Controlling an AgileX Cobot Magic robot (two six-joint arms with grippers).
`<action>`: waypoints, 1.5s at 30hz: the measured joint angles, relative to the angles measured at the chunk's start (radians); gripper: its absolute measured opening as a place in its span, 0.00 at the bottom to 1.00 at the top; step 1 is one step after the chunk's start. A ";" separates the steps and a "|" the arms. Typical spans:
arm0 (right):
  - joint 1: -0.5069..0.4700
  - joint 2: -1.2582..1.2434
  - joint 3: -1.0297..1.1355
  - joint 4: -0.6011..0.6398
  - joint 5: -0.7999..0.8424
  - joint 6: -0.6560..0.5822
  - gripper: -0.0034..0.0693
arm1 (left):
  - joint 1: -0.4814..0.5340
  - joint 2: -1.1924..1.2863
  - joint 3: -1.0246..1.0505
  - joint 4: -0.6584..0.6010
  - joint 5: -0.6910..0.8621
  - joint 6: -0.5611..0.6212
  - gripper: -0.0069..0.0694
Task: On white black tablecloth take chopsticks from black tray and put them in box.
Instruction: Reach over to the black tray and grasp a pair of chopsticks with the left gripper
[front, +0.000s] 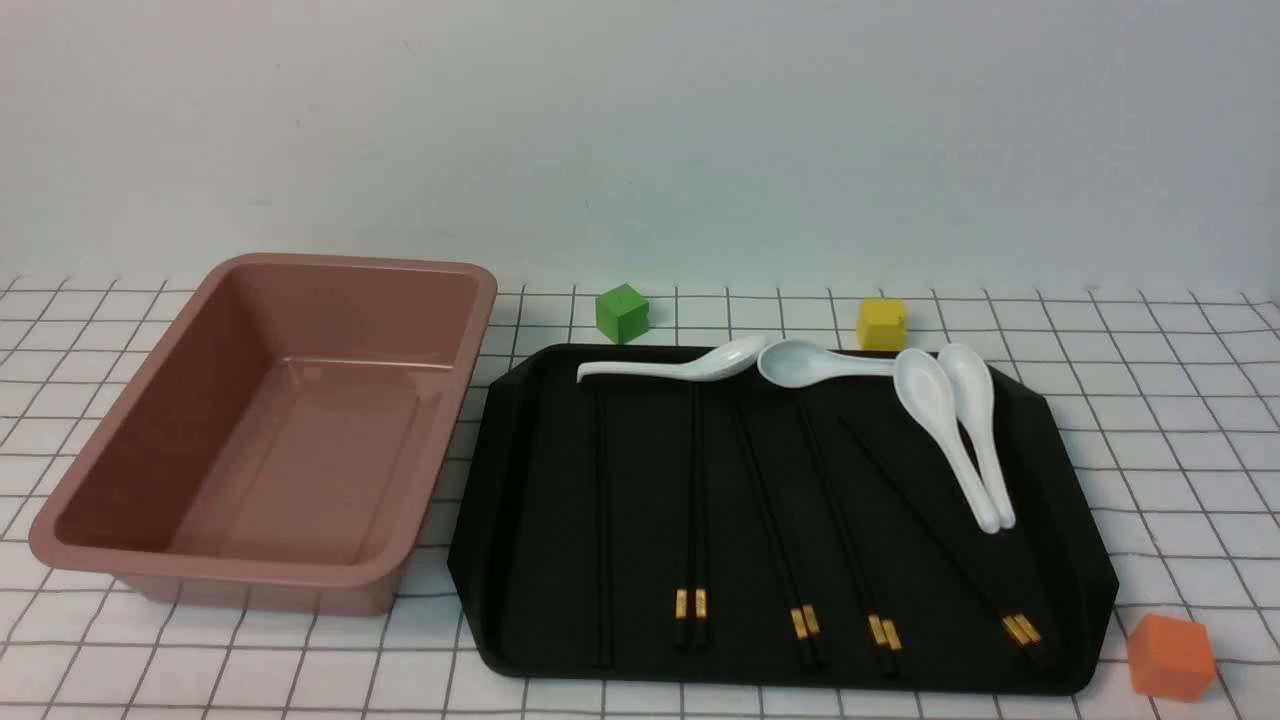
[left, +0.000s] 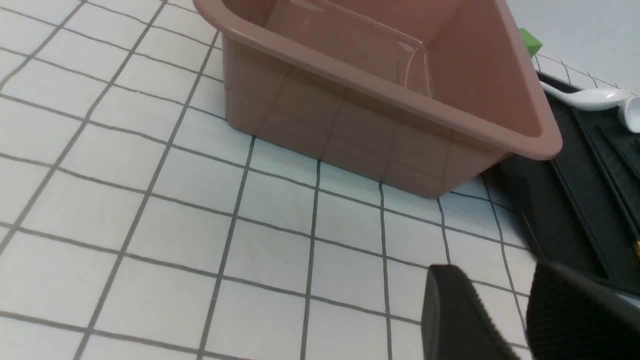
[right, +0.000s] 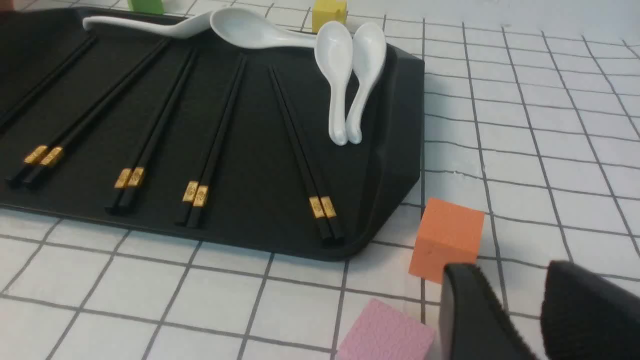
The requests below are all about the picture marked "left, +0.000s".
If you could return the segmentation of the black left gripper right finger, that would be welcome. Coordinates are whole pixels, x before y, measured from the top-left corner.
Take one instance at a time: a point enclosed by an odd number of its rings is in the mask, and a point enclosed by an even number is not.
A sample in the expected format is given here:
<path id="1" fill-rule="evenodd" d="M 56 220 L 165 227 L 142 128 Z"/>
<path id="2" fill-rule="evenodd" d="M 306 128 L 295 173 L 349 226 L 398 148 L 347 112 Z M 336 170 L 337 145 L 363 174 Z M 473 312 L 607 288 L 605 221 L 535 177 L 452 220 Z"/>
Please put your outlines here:
<path id="1" fill-rule="evenodd" d="M 637 360 L 639 297 L 553 262 L 538 262 L 526 308 L 537 360 Z"/>

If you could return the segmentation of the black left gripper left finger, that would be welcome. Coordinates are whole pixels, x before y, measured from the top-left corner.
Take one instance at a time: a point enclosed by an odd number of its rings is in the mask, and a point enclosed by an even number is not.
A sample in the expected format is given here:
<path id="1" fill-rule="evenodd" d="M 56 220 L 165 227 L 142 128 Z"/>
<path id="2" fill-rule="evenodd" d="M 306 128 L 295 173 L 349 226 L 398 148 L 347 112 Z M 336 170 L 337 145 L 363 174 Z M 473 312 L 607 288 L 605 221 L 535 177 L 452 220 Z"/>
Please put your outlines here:
<path id="1" fill-rule="evenodd" d="M 470 279 L 455 265 L 430 265 L 421 319 L 426 360 L 517 360 Z"/>

